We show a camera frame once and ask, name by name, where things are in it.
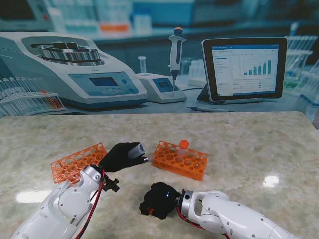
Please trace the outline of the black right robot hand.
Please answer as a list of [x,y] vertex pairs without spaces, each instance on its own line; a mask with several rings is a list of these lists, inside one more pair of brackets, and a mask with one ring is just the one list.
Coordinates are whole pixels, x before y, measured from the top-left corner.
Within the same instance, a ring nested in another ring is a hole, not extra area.
[[145,193],[139,210],[142,215],[164,220],[177,207],[180,197],[181,193],[172,186],[164,182],[153,183]]

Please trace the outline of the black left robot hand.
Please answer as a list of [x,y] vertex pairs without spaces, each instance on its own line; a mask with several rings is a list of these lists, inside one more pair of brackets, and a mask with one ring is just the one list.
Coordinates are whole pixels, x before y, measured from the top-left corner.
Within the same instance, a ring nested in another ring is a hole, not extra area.
[[136,165],[148,162],[148,158],[142,153],[135,158],[128,158],[128,152],[138,146],[139,142],[125,142],[116,144],[100,161],[99,167],[105,172],[117,172],[124,168],[133,167]]

